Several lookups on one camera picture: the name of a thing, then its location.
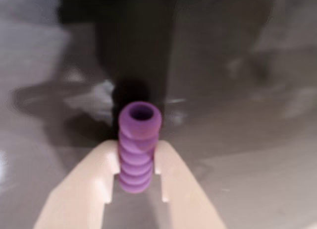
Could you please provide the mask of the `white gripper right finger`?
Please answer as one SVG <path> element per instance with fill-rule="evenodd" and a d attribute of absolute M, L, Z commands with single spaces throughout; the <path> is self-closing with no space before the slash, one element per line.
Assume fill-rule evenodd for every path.
<path fill-rule="evenodd" d="M 173 229 L 226 228 L 186 163 L 167 141 L 158 142 L 154 166 L 161 179 L 161 199 L 168 204 Z"/>

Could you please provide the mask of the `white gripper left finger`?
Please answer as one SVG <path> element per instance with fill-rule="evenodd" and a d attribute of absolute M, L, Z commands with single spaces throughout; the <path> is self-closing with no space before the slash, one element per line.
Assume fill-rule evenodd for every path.
<path fill-rule="evenodd" d="M 94 148 L 49 194 L 34 228 L 100 229 L 112 202 L 114 176 L 120 172 L 118 143 Z"/>

